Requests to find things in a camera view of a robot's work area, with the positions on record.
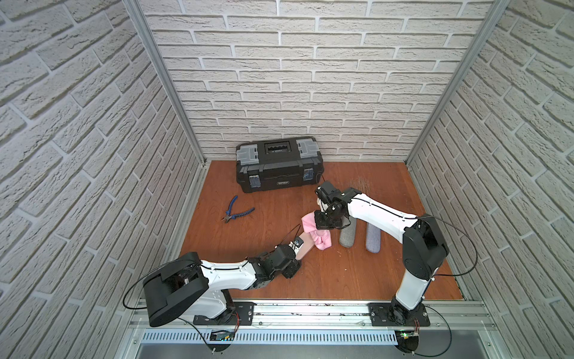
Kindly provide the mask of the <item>pink microfibre cloth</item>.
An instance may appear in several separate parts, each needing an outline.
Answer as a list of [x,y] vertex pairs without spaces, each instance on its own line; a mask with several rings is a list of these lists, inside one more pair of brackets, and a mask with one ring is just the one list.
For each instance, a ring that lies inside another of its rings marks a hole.
[[332,238],[329,230],[320,230],[315,223],[313,212],[301,219],[303,233],[301,237],[306,243],[314,245],[318,250],[324,251],[332,246]]

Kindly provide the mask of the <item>pink eyeglass case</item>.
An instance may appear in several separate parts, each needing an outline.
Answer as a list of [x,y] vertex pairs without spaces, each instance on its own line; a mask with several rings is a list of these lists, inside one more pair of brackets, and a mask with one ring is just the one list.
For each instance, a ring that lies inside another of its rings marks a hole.
[[315,248],[315,241],[310,233],[302,233],[297,241],[300,243],[298,247],[296,260],[302,260],[313,248]]

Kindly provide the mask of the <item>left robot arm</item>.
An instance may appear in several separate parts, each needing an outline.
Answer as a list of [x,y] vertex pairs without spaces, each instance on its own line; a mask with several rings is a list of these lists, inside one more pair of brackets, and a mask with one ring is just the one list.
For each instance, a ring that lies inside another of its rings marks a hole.
[[166,325],[185,312],[210,320],[230,315],[235,310],[230,290],[257,290],[278,275],[292,278],[300,269],[302,247],[298,237],[238,263],[212,263],[196,252],[166,263],[143,279],[149,325]]

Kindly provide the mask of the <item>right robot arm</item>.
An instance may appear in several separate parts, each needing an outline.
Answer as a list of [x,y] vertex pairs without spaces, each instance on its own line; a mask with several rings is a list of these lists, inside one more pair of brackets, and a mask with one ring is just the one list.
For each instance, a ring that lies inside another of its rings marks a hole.
[[353,217],[375,226],[402,245],[405,272],[392,308],[404,317],[418,309],[433,277],[449,255],[437,220],[430,215],[416,216],[393,209],[354,188],[339,191],[329,182],[320,185],[315,194],[320,206],[314,212],[318,229],[342,229],[343,218]]

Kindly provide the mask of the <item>black plastic toolbox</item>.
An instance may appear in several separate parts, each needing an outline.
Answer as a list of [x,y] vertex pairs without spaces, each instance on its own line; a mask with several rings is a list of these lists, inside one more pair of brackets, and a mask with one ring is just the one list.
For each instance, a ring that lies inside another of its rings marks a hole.
[[236,147],[236,182],[244,193],[319,183],[324,160],[312,136],[248,142]]

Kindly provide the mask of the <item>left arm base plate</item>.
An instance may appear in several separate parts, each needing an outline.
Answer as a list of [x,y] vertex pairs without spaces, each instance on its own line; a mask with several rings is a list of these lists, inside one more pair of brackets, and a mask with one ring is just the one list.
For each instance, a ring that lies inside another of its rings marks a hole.
[[254,318],[255,302],[234,302],[222,314],[210,319],[205,316],[195,316],[194,325],[237,325],[251,326]]

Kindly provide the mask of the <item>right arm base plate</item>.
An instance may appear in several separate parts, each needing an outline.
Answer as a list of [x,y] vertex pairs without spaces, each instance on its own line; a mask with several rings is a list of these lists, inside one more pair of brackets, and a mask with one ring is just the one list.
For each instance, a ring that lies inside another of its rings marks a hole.
[[372,302],[367,304],[373,327],[429,327],[431,322],[425,306],[419,303],[408,310],[395,302]]

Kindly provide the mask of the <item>aluminium mounting rail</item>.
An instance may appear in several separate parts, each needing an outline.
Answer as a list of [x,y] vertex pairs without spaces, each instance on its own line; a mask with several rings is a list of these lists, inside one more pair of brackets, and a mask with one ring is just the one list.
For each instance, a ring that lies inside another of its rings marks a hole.
[[195,317],[191,311],[184,320],[199,328],[217,325],[242,329],[316,329],[396,331],[447,330],[495,331],[496,324],[482,302],[425,301],[422,311],[403,326],[389,321],[389,301],[239,299],[236,312],[226,322],[209,320],[205,314]]

